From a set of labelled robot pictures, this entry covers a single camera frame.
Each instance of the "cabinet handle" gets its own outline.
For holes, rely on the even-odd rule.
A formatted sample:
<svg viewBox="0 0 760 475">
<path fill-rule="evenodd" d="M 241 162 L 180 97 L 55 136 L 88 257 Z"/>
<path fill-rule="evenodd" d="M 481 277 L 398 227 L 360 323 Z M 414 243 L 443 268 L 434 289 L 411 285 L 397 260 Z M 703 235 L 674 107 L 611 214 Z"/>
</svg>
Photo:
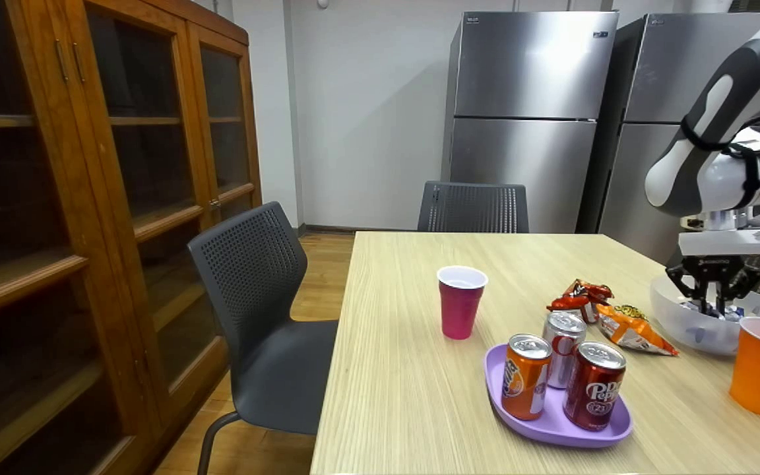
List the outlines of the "cabinet handle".
<svg viewBox="0 0 760 475">
<path fill-rule="evenodd" d="M 88 86 L 85 74 L 83 74 L 83 54 L 80 51 L 83 51 L 80 42 L 72 42 L 74 74 L 80 74 L 80 83 Z"/>
<path fill-rule="evenodd" d="M 55 55 L 58 55 L 58 68 L 62 68 L 63 86 L 68 86 L 68 68 L 63 60 L 63 46 L 62 42 L 55 42 Z"/>
</svg>

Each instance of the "light wood tabletop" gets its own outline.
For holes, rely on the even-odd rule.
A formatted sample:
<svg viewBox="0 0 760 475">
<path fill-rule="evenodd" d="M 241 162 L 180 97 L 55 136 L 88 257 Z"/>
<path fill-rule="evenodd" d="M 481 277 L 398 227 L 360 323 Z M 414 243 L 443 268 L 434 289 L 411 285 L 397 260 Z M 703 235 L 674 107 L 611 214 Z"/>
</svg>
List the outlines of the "light wood tabletop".
<svg viewBox="0 0 760 475">
<path fill-rule="evenodd" d="M 440 334 L 436 270 L 488 274 L 467 340 Z M 728 400 L 732 359 L 626 353 L 634 433 L 605 452 L 533 443 L 493 415 L 483 357 L 542 336 L 571 279 L 652 318 L 662 268 L 601 235 L 360 233 L 312 473 L 760 473 L 760 417 Z M 605 340 L 588 328 L 586 340 Z"/>
</svg>

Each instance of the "white container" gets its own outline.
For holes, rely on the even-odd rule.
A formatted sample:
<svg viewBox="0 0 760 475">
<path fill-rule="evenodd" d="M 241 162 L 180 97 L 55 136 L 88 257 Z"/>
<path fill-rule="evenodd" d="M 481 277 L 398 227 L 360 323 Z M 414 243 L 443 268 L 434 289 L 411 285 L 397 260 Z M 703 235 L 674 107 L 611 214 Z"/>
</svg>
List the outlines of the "white container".
<svg viewBox="0 0 760 475">
<path fill-rule="evenodd" d="M 760 294 L 737 302 L 748 318 L 760 318 Z M 669 274 L 652 279 L 652 318 L 659 330 L 679 347 L 703 353 L 735 357 L 739 352 L 739 323 L 716 319 L 688 306 Z"/>
</svg>

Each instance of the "floor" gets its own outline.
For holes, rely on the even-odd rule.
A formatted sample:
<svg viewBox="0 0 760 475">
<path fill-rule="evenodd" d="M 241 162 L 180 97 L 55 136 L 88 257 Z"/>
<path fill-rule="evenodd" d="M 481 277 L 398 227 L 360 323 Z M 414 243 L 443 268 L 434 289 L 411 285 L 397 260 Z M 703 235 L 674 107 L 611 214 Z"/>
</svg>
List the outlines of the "floor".
<svg viewBox="0 0 760 475">
<path fill-rule="evenodd" d="M 295 319 L 336 319 L 343 302 L 353 233 L 306 229 L 301 243 L 310 260 L 303 285 L 294 305 Z M 210 397 L 188 431 L 178 438 L 157 475 L 191 475 L 198 468 L 198 452 L 206 427 L 232 410 L 227 377 Z M 220 431 L 212 475 L 303 475 L 312 464 L 315 438 L 289 436 L 245 422 Z"/>
</svg>

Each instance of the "stainless steel refrigerator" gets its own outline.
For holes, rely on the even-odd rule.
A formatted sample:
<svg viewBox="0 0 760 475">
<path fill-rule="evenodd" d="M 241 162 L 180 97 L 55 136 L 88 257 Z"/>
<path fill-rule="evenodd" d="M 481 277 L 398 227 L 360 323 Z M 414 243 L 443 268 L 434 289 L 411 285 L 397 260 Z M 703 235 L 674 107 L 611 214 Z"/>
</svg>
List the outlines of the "stainless steel refrigerator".
<svg viewBox="0 0 760 475">
<path fill-rule="evenodd" d="M 582 212 L 605 233 L 670 262 L 679 216 L 652 208 L 644 174 L 662 155 L 717 64 L 760 30 L 760 13 L 657 13 L 617 30 Z"/>
<path fill-rule="evenodd" d="M 572 233 L 611 68 L 612 10 L 467 13 L 451 49 L 443 179 L 529 190 L 533 233 Z"/>
</svg>

